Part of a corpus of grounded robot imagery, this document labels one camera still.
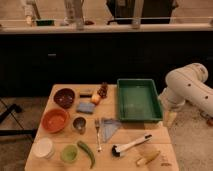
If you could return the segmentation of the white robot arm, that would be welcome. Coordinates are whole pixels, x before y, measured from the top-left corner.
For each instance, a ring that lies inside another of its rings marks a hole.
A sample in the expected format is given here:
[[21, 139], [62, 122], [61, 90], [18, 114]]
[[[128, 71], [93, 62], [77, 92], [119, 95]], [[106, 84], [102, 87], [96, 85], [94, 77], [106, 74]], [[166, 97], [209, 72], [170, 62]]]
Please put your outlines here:
[[200, 63], [192, 63], [170, 71], [165, 77], [166, 87], [158, 96], [163, 108], [163, 125], [169, 128], [177, 111], [186, 101], [205, 113], [213, 121], [213, 88], [205, 84], [208, 70]]

